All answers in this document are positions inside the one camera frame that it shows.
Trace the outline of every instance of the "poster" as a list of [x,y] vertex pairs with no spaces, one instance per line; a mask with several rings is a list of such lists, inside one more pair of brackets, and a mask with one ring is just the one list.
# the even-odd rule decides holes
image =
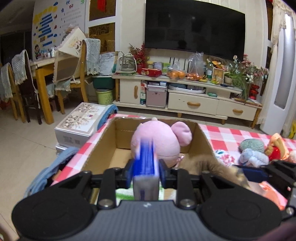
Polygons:
[[61,44],[65,30],[70,26],[85,29],[86,0],[36,1],[32,24],[33,61],[41,58],[42,52]]

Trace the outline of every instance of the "white logo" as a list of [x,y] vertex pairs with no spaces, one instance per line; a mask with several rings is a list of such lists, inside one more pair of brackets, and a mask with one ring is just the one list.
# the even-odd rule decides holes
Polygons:
[[148,208],[148,207],[152,206],[152,204],[148,202],[148,203],[145,203],[143,206]]

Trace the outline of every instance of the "brown furry plush toy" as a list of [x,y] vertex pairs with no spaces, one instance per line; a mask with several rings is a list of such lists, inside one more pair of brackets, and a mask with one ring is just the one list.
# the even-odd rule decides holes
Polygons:
[[190,157],[188,160],[181,161],[178,168],[183,168],[187,170],[189,174],[193,175],[200,175],[202,171],[209,171],[214,175],[250,189],[245,175],[239,168],[223,166],[212,155]]

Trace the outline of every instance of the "tv stand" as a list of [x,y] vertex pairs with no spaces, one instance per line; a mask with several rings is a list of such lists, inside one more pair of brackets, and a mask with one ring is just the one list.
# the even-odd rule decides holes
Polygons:
[[[252,129],[255,127],[262,109],[260,106],[244,104],[230,99],[231,93],[242,93],[242,90],[236,87],[222,87],[210,82],[172,80],[167,76],[152,78],[144,75],[115,74],[112,78],[115,79],[115,101],[113,104],[116,106],[175,112],[178,118],[181,118],[182,114],[211,117],[220,119],[222,124],[225,124],[228,117],[233,117],[251,121]],[[150,107],[140,104],[142,80],[201,86],[206,88],[206,93],[216,93],[217,97],[210,97],[205,93],[194,94],[168,89],[167,106],[165,108]]]

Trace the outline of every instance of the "television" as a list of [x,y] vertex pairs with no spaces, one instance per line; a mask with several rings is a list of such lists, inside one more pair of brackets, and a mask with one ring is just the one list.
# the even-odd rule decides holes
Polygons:
[[196,0],[146,0],[146,48],[242,60],[244,42],[244,13]]

